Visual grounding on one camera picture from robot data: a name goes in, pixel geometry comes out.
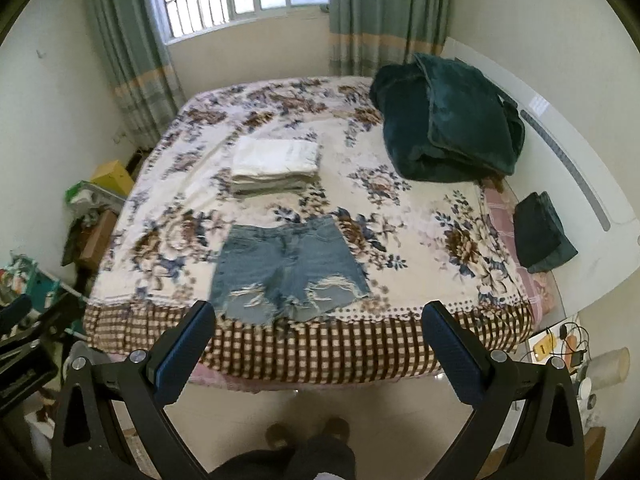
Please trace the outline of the white pipe with green cloth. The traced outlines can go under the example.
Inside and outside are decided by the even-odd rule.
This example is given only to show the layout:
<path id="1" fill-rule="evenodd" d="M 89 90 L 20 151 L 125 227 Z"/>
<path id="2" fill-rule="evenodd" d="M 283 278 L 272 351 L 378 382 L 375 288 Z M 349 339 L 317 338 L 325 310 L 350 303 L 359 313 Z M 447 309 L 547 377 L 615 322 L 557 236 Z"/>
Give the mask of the white pipe with green cloth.
<path id="1" fill-rule="evenodd" d="M 120 214 L 126 202 L 124 196 L 88 181 L 80 181 L 68 188 L 64 200 L 76 216 L 83 216 L 95 209 L 108 209 Z"/>

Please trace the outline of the white cylindrical jar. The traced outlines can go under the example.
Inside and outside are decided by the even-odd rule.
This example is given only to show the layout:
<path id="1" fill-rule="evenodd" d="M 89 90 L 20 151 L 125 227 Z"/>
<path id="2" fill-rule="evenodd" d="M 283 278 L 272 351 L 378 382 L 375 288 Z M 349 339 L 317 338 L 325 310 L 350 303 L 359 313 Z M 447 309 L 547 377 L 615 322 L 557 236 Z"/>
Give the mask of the white cylindrical jar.
<path id="1" fill-rule="evenodd" d="M 627 347 L 612 350 L 590 360 L 586 377 L 593 390 L 601 390 L 621 384 L 630 370 L 630 352 Z"/>

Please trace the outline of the large dark green blanket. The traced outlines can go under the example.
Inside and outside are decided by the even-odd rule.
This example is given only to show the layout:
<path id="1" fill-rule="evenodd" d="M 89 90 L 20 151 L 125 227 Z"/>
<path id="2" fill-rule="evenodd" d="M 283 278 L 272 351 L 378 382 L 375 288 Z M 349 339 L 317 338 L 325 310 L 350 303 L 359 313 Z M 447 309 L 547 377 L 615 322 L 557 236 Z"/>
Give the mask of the large dark green blanket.
<path id="1" fill-rule="evenodd" d="M 454 183 L 514 174 L 525 141 L 518 106 L 477 68 L 417 53 L 381 67 L 370 100 L 401 177 Z"/>

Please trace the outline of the left green curtain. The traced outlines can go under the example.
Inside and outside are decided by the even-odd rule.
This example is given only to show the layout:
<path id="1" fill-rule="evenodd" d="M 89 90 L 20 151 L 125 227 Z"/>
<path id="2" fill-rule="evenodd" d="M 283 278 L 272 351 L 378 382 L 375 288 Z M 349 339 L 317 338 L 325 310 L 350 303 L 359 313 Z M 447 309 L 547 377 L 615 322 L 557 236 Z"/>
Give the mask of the left green curtain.
<path id="1" fill-rule="evenodd" d="M 134 144 L 152 150 L 184 104 L 154 0 L 84 0 L 96 52 Z"/>

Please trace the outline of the teal storage rack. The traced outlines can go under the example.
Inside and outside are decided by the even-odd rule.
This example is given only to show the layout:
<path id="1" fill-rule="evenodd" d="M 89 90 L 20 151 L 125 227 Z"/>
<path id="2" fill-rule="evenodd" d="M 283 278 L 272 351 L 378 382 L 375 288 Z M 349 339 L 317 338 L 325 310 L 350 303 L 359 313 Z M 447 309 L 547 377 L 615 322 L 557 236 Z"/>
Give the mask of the teal storage rack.
<path id="1" fill-rule="evenodd" d="M 66 332 L 80 339 L 87 339 L 82 325 L 87 298 L 57 276 L 41 269 L 35 259 L 10 252 L 9 262 L 1 267 L 2 307 L 21 294 L 29 296 L 32 310 L 37 314 L 48 310 L 64 296 L 74 296 L 80 307 L 80 315 L 70 322 Z"/>

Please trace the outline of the brown cardboard box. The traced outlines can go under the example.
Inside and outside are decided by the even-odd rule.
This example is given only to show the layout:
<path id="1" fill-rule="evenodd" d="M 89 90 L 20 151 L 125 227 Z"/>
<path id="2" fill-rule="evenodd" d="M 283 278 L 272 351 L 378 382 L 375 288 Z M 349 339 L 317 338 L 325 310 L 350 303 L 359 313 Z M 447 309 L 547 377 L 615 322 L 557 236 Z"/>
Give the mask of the brown cardboard box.
<path id="1" fill-rule="evenodd" d="M 91 271 L 99 269 L 108 244 L 110 244 L 116 222 L 117 214 L 114 211 L 106 210 L 100 215 L 78 258 L 78 262 L 82 266 Z"/>

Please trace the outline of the person's dark shoes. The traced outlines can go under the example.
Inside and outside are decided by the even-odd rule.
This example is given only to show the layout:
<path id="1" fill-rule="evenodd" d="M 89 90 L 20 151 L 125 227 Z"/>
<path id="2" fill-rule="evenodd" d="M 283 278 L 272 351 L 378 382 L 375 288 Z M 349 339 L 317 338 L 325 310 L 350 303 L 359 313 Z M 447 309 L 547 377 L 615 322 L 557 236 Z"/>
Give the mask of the person's dark shoes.
<path id="1" fill-rule="evenodd" d="M 309 426 L 306 430 L 298 430 L 278 422 L 269 426 L 265 432 L 266 445 L 271 451 L 297 448 L 306 437 L 329 437 L 347 443 L 350 438 L 350 425 L 344 418 L 332 416 Z"/>

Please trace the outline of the green curtain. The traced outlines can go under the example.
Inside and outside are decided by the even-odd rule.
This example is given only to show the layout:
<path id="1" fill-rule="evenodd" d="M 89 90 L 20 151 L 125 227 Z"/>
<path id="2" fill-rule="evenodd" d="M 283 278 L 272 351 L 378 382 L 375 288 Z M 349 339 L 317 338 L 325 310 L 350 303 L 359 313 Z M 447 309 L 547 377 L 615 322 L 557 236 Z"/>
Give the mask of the green curtain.
<path id="1" fill-rule="evenodd" d="M 184 104 L 154 0 L 84 0 L 96 52 L 134 144 L 152 150 Z"/>
<path id="2" fill-rule="evenodd" d="M 438 55 L 449 11 L 450 0 L 329 0 L 331 72 L 372 76 L 416 53 Z"/>

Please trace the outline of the floral bed blanket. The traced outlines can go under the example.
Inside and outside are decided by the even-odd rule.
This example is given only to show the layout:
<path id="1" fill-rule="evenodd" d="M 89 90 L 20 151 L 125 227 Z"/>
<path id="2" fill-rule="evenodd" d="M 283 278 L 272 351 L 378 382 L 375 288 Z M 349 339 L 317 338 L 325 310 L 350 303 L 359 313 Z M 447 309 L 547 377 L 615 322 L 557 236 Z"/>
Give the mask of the floral bed blanket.
<path id="1" fill-rule="evenodd" d="M 362 77 L 240 84 L 190 99 L 146 159 L 122 207 L 84 317 L 112 356 L 147 349 L 208 301 L 232 226 L 276 228 L 330 216 L 370 294 L 321 318 L 254 326 L 216 312 L 198 380 L 253 387 L 356 385 L 436 373 L 420 316 L 444 304 L 489 349 L 533 333 L 532 308 L 491 225 L 480 182 L 411 182 L 387 156 Z M 317 142 L 318 181 L 237 196 L 242 138 Z"/>

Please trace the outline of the small dark green folded cloth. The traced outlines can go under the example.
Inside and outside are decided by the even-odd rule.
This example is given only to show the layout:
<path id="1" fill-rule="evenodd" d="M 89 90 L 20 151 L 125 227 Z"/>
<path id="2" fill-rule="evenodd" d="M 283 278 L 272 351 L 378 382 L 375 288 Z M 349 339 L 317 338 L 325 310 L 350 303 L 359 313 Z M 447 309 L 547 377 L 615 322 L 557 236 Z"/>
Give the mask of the small dark green folded cloth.
<path id="1" fill-rule="evenodd" d="M 550 272 L 578 255 L 547 192 L 530 193 L 519 202 L 513 223 L 518 262 L 529 274 Z"/>

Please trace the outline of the white headboard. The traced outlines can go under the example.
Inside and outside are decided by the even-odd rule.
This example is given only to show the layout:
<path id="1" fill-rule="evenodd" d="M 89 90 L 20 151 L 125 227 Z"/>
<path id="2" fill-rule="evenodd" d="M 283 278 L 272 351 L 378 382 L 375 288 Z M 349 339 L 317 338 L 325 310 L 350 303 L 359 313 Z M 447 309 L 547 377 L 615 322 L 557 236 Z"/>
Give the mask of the white headboard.
<path id="1" fill-rule="evenodd" d="M 518 109 L 525 143 L 506 183 L 518 200 L 549 194 L 578 251 L 552 271 L 564 313 L 591 306 L 639 267 L 639 219 L 625 193 L 586 139 L 528 84 L 454 38 L 442 55 L 478 68 Z"/>

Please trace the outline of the white folded pants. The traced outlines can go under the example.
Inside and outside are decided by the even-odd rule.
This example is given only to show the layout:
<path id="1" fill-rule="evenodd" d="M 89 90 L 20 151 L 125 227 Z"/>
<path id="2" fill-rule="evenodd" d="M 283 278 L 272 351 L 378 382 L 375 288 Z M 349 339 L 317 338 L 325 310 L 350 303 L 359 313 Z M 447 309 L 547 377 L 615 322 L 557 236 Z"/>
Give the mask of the white folded pants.
<path id="1" fill-rule="evenodd" d="M 242 138 L 234 149 L 234 178 L 312 177 L 319 169 L 317 142 L 297 139 Z"/>

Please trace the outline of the grey folded pants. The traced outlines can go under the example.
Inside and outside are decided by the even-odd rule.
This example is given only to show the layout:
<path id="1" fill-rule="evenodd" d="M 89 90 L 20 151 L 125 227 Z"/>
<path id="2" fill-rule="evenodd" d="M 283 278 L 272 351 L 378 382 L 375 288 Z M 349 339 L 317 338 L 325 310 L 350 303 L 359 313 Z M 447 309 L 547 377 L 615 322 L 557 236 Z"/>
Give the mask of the grey folded pants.
<path id="1" fill-rule="evenodd" d="M 317 177 L 309 176 L 282 176 L 268 179 L 233 178 L 230 188 L 237 196 L 277 194 L 303 191 L 308 185 L 317 181 Z"/>

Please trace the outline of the yellow box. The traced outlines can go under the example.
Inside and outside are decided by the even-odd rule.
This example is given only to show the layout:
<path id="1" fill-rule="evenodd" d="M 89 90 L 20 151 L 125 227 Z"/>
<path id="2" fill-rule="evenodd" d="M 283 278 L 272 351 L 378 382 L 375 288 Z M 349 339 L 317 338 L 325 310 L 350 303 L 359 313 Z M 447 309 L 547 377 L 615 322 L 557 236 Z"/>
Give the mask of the yellow box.
<path id="1" fill-rule="evenodd" d="M 118 159 L 104 162 L 96 168 L 90 182 L 124 197 L 127 197 L 134 187 L 134 180 Z"/>

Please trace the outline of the blue denim shorts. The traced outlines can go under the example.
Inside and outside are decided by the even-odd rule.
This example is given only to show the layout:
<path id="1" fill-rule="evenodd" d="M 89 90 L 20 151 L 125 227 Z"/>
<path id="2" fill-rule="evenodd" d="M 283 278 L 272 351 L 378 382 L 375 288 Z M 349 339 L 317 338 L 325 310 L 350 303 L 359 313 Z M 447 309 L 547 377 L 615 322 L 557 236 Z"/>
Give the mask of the blue denim shorts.
<path id="1" fill-rule="evenodd" d="M 276 228 L 232 226 L 208 302 L 254 326 L 303 323 L 366 298 L 362 267 L 330 216 Z"/>

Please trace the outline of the right green curtain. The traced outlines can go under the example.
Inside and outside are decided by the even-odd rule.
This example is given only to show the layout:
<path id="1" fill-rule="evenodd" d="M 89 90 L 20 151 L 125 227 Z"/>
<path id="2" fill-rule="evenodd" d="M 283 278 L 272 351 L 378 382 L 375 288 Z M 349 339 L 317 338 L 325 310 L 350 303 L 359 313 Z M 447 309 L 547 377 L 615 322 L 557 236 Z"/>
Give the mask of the right green curtain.
<path id="1" fill-rule="evenodd" d="M 416 53 L 438 55 L 449 11 L 450 0 L 329 0 L 331 72 L 372 76 Z"/>

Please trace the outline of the pink bed sheet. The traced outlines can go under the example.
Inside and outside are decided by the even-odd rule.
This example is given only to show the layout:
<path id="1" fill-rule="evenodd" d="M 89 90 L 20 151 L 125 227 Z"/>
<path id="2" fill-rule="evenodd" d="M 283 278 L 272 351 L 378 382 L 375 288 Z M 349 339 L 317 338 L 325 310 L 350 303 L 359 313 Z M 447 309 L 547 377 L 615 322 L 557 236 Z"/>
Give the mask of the pink bed sheet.
<path id="1" fill-rule="evenodd" d="M 491 225 L 498 233 L 500 242 L 516 271 L 516 284 L 525 292 L 532 308 L 534 330 L 539 332 L 550 327 L 556 318 L 562 318 L 564 310 L 558 286 L 551 271 L 538 263 L 550 252 L 550 242 L 543 240 L 540 248 L 534 241 L 535 234 L 543 228 L 533 226 L 539 212 L 532 206 L 529 197 L 518 200 L 509 185 L 503 180 L 487 178 L 482 181 L 485 202 Z"/>

